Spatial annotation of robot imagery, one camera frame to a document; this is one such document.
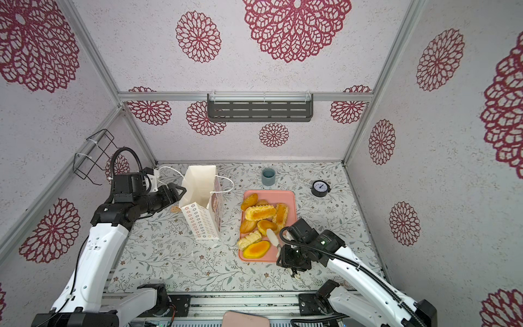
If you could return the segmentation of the orange oval fake bread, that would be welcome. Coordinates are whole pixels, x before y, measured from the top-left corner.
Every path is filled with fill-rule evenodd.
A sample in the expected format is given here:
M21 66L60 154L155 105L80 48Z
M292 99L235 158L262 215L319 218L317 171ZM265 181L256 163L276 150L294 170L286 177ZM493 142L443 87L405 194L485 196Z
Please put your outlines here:
M242 252L242 255L245 259L260 259L266 255L271 247L272 245L269 241L260 241L249 245Z

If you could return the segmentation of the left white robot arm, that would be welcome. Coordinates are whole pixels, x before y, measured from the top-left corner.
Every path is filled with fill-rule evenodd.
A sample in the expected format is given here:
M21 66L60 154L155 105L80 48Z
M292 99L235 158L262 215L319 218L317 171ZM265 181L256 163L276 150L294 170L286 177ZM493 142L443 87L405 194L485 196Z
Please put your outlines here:
M48 313L38 313L32 326L126 326L148 313L169 314L172 301L163 283L145 284L108 309L102 309L105 283L133 225L178 202L186 188L156 185L153 169L114 174L110 197L91 220L75 270Z

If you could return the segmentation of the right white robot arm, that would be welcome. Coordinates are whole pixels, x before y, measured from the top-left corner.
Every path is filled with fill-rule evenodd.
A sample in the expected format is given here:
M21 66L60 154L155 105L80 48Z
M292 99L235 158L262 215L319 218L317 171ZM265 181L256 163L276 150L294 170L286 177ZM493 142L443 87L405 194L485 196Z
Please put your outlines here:
M329 280L316 291L311 304L329 320L351 318L363 326L437 326L437 309L416 301L372 271L346 242L330 230L317 232L299 219L278 234L267 231L279 248L276 264L292 274L311 269L314 262L342 277L357 290L352 294Z

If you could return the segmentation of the white printed paper bag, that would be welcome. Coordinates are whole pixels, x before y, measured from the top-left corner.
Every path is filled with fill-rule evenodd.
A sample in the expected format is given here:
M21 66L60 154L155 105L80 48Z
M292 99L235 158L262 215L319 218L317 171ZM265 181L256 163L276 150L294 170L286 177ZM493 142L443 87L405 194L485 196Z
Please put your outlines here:
M189 166L184 173L170 166L160 166L159 170L170 170L182 178L181 186L187 192L178 206L193 238L197 242L219 240L224 212L223 195L234 190L234 182L219 175L215 165Z

